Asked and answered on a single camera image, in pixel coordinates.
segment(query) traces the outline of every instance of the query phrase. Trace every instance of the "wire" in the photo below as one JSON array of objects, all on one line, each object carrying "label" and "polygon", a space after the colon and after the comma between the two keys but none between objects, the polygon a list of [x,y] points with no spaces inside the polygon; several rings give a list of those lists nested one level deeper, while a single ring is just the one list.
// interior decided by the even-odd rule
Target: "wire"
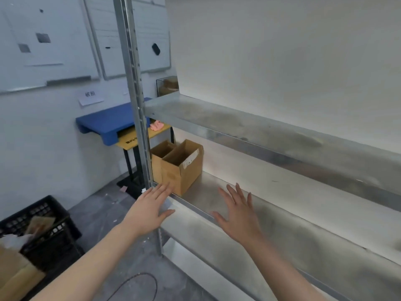
[{"label": "wire", "polygon": [[124,285],[125,283],[131,281],[133,278],[136,278],[136,277],[138,277],[138,276],[150,276],[150,277],[153,278],[154,283],[156,284],[156,290],[155,290],[155,292],[154,292],[154,296],[153,296],[153,299],[152,299],[152,301],[154,301],[154,299],[156,298],[156,294],[157,294],[157,280],[156,280],[155,276],[154,276],[153,274],[151,274],[151,273],[138,273],[138,274],[136,274],[136,275],[134,275],[134,276],[128,278],[127,280],[125,280],[123,283],[120,284],[120,286],[114,291],[114,293],[112,293],[112,295],[111,295],[106,301],[109,301],[109,300],[118,292],[118,290],[119,290],[121,287],[123,287],[123,285]]}]

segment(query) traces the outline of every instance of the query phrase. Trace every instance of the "pink cloth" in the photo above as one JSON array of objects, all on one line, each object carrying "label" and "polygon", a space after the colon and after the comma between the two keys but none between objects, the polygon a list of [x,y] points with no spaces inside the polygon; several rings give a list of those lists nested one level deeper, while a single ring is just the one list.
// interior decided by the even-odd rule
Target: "pink cloth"
[{"label": "pink cloth", "polygon": [[159,131],[164,127],[164,124],[160,121],[155,121],[154,123],[150,124],[150,129],[153,131]]}]

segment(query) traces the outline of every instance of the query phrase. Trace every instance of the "hand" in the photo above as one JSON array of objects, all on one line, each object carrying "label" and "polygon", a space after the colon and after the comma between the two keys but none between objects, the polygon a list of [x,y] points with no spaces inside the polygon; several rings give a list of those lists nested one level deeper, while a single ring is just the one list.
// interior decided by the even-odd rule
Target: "hand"
[{"label": "hand", "polygon": [[175,210],[168,209],[159,215],[159,210],[166,198],[173,191],[172,186],[159,184],[146,190],[127,212],[121,225],[132,231],[133,235],[143,235],[160,227],[166,217]]},{"label": "hand", "polygon": [[224,232],[245,247],[255,240],[263,239],[263,233],[258,217],[253,211],[251,193],[248,193],[248,200],[246,200],[238,183],[235,185],[235,189],[227,185],[227,190],[231,195],[222,188],[218,189],[228,207],[228,220],[216,211],[213,211],[212,214]]}]

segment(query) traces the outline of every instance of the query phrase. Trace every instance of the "perforated metal post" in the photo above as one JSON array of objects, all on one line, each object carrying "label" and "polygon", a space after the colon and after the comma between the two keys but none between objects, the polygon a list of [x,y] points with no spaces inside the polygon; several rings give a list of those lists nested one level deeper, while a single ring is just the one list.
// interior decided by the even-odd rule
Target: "perforated metal post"
[{"label": "perforated metal post", "polygon": [[[150,188],[153,183],[153,175],[150,163],[148,128],[143,111],[143,89],[141,70],[139,67],[138,45],[136,42],[135,22],[133,20],[132,0],[113,0],[113,2],[127,76],[129,97],[131,98],[133,118],[138,137],[143,178],[145,180],[145,187]],[[162,254],[163,247],[160,230],[157,230],[157,235],[158,252]]]}]

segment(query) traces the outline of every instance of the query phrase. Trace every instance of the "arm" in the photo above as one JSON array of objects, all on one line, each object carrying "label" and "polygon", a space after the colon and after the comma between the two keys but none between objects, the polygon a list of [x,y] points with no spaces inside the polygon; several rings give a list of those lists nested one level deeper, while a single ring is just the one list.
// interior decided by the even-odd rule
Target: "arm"
[{"label": "arm", "polygon": [[219,189],[228,207],[228,220],[218,212],[213,216],[220,227],[248,252],[278,301],[326,301],[298,271],[285,261],[263,236],[258,217],[253,211],[252,195],[246,200],[237,184],[234,190]]},{"label": "arm", "polygon": [[166,217],[174,213],[174,210],[167,210],[159,216],[159,209],[171,191],[172,188],[163,185],[148,189],[120,224],[32,300],[92,300],[129,246],[140,235],[158,228]]}]

